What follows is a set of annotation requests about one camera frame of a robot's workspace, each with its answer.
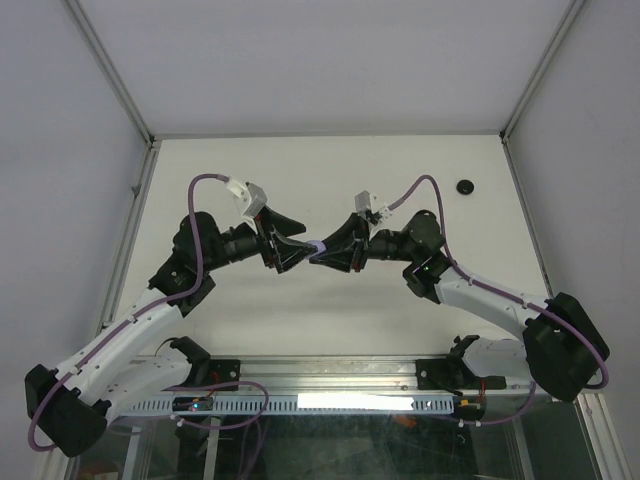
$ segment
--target black round object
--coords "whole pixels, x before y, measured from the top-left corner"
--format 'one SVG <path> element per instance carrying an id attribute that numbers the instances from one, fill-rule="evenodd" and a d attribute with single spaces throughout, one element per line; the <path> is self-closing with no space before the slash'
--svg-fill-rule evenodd
<path id="1" fill-rule="evenodd" d="M 460 180 L 456 185 L 456 190 L 461 195 L 471 195 L 475 189 L 475 185 L 471 180 Z"/>

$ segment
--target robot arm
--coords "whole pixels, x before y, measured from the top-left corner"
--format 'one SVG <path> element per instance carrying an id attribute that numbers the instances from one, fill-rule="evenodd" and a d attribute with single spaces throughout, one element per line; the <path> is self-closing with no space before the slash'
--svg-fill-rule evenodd
<path id="1" fill-rule="evenodd" d="M 466 310 L 514 337 L 457 339 L 447 358 L 462 377 L 533 379 L 563 401 L 589 388 L 600 366 L 594 351 L 602 362 L 609 348 L 575 298 L 559 293 L 546 299 L 475 275 L 451 260 L 436 216 L 427 210 L 417 212 L 401 231 L 381 229 L 388 209 L 373 208 L 373 198 L 367 192 L 356 197 L 357 211 L 323 241 L 324 251 L 310 263 L 359 272 L 372 259 L 408 262 L 402 276 L 416 296 Z"/>
<path id="2" fill-rule="evenodd" d="M 121 319 L 54 369 L 37 365 L 26 375 L 29 416 L 36 417 L 35 423 L 67 456 L 84 452 L 115 418 L 149 395 L 175 385 L 201 384 L 210 356 L 188 337 L 173 341 L 167 354 L 129 364 L 151 338 L 186 317 L 213 290 L 210 272 L 260 254 L 265 266 L 283 273 L 315 250 L 288 238 L 305 232 L 305 226 L 269 209 L 262 189 L 233 179 L 225 183 L 244 223 L 221 233 L 211 215 L 195 212 L 196 251 L 190 217 L 185 217 L 171 256 Z M 195 288 L 198 271 L 203 275 Z M 47 449 L 33 443 L 36 450 Z"/>

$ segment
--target black puck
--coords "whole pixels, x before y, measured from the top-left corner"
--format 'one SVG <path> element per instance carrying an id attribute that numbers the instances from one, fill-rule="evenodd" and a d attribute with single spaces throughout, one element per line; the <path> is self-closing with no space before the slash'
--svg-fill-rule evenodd
<path id="1" fill-rule="evenodd" d="M 461 195 L 471 195 L 475 189 L 475 185 L 471 180 L 460 180 L 456 185 L 456 190 Z"/>

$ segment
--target ventilation grille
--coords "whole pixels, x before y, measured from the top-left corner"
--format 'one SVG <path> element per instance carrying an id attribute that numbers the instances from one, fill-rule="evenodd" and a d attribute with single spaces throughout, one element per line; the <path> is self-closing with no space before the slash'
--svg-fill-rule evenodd
<path id="1" fill-rule="evenodd" d="M 441 395 L 414 395 L 413 415 L 449 415 L 453 413 L 453 398 Z M 125 415 L 152 416 L 170 415 L 172 413 L 170 396 L 159 396 L 140 402 Z M 212 409 L 196 412 L 180 412 L 186 415 L 255 415 L 264 402 L 260 397 L 224 396 L 213 401 Z M 295 395 L 272 396 L 265 415 L 389 415 L 398 411 L 365 410 L 351 408 L 298 408 L 298 397 Z"/>

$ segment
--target white light strip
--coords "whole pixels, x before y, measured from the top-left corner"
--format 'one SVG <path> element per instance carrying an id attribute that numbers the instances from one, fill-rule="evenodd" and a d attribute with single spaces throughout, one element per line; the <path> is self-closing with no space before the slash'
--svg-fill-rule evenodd
<path id="1" fill-rule="evenodd" d="M 413 397 L 386 397 L 357 393 L 300 393 L 298 408 L 411 411 L 413 401 Z"/>

